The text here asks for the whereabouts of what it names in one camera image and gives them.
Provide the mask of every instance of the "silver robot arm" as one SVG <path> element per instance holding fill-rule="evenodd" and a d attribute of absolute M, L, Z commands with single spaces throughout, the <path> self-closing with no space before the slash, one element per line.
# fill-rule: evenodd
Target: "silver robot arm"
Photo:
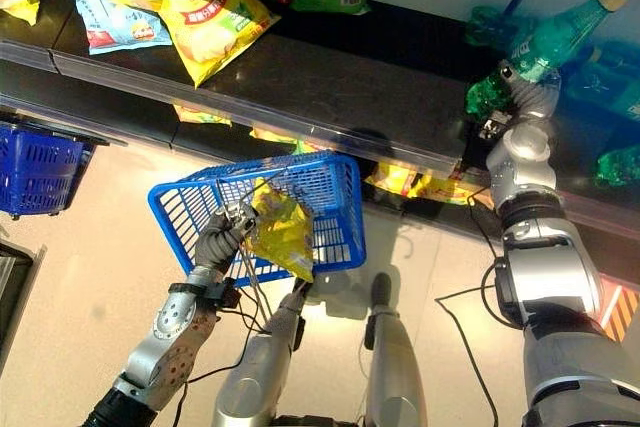
<path fill-rule="evenodd" d="M 533 92 L 529 99 L 536 99 L 535 87 L 527 88 Z M 549 95 L 548 85 L 540 88 L 545 95 L 516 106 L 541 115 L 517 119 L 523 122 L 504 134 L 487 159 L 503 228 L 504 255 L 495 264 L 498 303 L 525 336 L 529 411 L 522 425 L 640 425 L 640 367 L 594 320 L 602 287 L 555 191 L 540 122 L 553 112 L 557 96 Z"/>
<path fill-rule="evenodd" d="M 250 207 L 219 211 L 200 233 L 196 267 L 172 284 L 147 336 L 84 426 L 147 427 L 187 381 L 198 350 L 218 320 L 219 308 L 234 308 L 240 293 L 223 280 L 237 248 L 255 225 Z"/>

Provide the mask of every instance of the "bottle label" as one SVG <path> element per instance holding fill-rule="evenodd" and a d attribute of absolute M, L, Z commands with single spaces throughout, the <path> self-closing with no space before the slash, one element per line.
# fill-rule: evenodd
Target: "bottle label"
<path fill-rule="evenodd" d="M 531 42 L 531 36 L 529 36 L 527 40 L 525 40 L 521 44 L 518 44 L 516 48 L 513 49 L 513 52 L 511 52 L 511 58 L 518 59 L 521 56 L 531 52 L 531 49 L 529 48 L 529 42 Z"/>

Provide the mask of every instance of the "plastic bottle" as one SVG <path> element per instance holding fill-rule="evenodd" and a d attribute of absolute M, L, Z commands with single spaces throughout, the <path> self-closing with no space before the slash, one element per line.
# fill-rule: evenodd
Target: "plastic bottle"
<path fill-rule="evenodd" d="M 503 15 L 498 9 L 479 5 L 471 11 L 465 40 L 471 45 L 488 46 L 505 54 L 519 31 L 533 28 L 534 18 Z"/>
<path fill-rule="evenodd" d="M 568 61 L 606 16 L 626 1 L 589 0 L 538 22 L 531 31 L 518 32 L 509 56 L 510 63 L 524 79 L 539 81 Z M 467 112 L 478 120 L 485 119 L 495 109 L 504 110 L 508 105 L 508 96 L 492 92 L 498 80 L 499 74 L 496 77 L 493 73 L 467 92 Z"/>
<path fill-rule="evenodd" d="M 596 176 L 613 186 L 640 180 L 640 144 L 600 156 Z"/>
<path fill-rule="evenodd" d="M 600 63 L 587 62 L 567 79 L 564 89 L 573 101 L 592 102 L 640 122 L 640 74 L 620 75 Z"/>

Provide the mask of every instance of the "metal shelf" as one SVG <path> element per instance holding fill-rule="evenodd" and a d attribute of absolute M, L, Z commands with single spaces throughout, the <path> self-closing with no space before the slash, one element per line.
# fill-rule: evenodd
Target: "metal shelf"
<path fill-rule="evenodd" d="M 49 49 L 74 10 L 74 0 L 40 0 L 38 21 L 33 27 L 1 12 L 0 59 L 57 72 Z"/>
<path fill-rule="evenodd" d="M 42 0 L 33 28 L 0 13 L 0 58 L 28 66 L 20 70 L 14 64 L 13 69 L 23 77 L 16 80 L 23 93 L 4 94 L 16 103 L 36 108 L 57 103 L 62 111 L 60 102 L 68 96 L 89 105 L 93 99 L 83 86 L 97 84 L 104 98 L 125 92 L 139 96 L 132 116 L 153 115 L 145 103 L 181 104 L 359 157 L 448 174 L 465 152 L 468 82 L 484 75 L 496 60 L 466 45 L 463 34 L 460 22 L 377 3 L 364 16 L 286 12 L 247 52 L 194 89 L 173 46 L 90 57 L 73 0 Z M 37 80 L 24 70 L 32 67 L 62 75 Z M 5 80 L 12 91 L 11 79 Z M 28 92 L 37 82 L 53 85 L 43 93 Z M 60 92 L 64 96 L 56 98 Z M 100 108 L 108 110 L 103 104 Z M 185 145 L 176 147 L 202 145 L 205 131 L 181 129 Z M 163 133 L 163 140 L 168 134 Z M 198 139 L 191 139 L 192 134 Z M 615 135 L 614 123 L 559 109 L 559 143 L 552 161 L 572 218 L 640 238 L 637 189 L 603 190 L 585 181 L 587 164 Z M 483 185 L 488 181 L 481 170 L 471 177 Z"/>

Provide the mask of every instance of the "store shelf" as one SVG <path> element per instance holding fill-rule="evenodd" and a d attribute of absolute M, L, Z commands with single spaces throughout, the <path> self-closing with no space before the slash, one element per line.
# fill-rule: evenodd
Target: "store shelf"
<path fill-rule="evenodd" d="M 61 74 L 0 61 L 0 104 L 88 130 L 169 148 L 178 128 L 174 109 Z"/>
<path fill-rule="evenodd" d="M 23 64 L 3 66 L 15 73 L 4 76 L 3 97 L 31 104 L 30 110 L 50 104 L 59 115 L 102 125 L 126 123 L 128 116 L 142 138 L 153 133 L 175 149 L 230 160 L 289 149 L 251 139 L 240 126 L 178 126 L 166 108 L 177 103 L 362 158 L 447 174 L 467 146 L 468 83 L 496 60 L 466 45 L 463 34 L 460 22 L 379 3 L 363 16 L 287 11 L 195 89 L 173 46 L 89 56 L 73 0 L 42 0 L 33 28 L 0 13 L 0 57 Z M 62 75 L 43 76 L 32 67 Z M 592 181 L 597 156 L 618 135 L 616 121 L 562 107 L 555 121 L 552 163 L 570 217 L 640 239 L 638 189 L 603 189 Z M 487 185 L 483 155 L 475 167 L 470 177 Z"/>
<path fill-rule="evenodd" d="M 49 49 L 74 9 L 74 0 L 40 0 L 38 21 L 33 27 L 0 13 L 0 59 L 57 72 Z"/>
<path fill-rule="evenodd" d="M 52 53 L 64 75 L 224 112 L 234 122 L 268 126 L 369 158 L 451 172 L 464 149 L 464 82 L 276 33 L 265 34 L 199 89 L 173 47 L 89 57 L 77 16 L 65 25 Z"/>

